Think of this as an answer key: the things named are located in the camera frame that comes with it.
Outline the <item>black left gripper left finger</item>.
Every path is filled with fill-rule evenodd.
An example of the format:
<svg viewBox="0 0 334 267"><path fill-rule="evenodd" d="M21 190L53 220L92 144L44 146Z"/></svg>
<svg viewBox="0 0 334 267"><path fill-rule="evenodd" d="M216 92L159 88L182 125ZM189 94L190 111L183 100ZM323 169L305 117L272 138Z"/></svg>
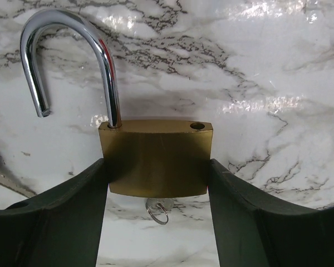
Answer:
<svg viewBox="0 0 334 267"><path fill-rule="evenodd" d="M0 210L0 266L95 266L107 188L99 159L73 178Z"/></svg>

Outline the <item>black headed key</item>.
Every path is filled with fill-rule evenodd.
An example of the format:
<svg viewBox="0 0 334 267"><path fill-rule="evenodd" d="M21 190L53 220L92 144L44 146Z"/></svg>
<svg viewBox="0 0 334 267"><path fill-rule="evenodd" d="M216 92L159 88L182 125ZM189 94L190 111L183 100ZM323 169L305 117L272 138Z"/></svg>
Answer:
<svg viewBox="0 0 334 267"><path fill-rule="evenodd" d="M14 191L27 198L38 195L29 186L25 185L15 174L6 166L3 157L0 155L0 185Z"/></svg>

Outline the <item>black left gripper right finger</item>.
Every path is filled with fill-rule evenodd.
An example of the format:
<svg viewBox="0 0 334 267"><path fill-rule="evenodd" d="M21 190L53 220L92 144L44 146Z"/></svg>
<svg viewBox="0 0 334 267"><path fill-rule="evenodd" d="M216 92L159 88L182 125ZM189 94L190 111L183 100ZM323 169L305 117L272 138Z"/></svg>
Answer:
<svg viewBox="0 0 334 267"><path fill-rule="evenodd" d="M221 266L334 266L334 206L279 199L210 163L209 199Z"/></svg>

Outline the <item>brass padlock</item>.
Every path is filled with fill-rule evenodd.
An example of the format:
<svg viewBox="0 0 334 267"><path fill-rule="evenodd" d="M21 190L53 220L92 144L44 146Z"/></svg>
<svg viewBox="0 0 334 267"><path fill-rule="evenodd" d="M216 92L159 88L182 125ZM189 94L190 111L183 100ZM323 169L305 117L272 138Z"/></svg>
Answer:
<svg viewBox="0 0 334 267"><path fill-rule="evenodd" d="M212 124L171 119L123 120L115 64L106 42L88 20L65 9L35 13L21 33L22 66L38 117L50 115L51 110L37 64L37 43L41 34L53 26L76 31L97 58L108 116L99 126L99 137L110 191L145 198L205 194Z"/></svg>

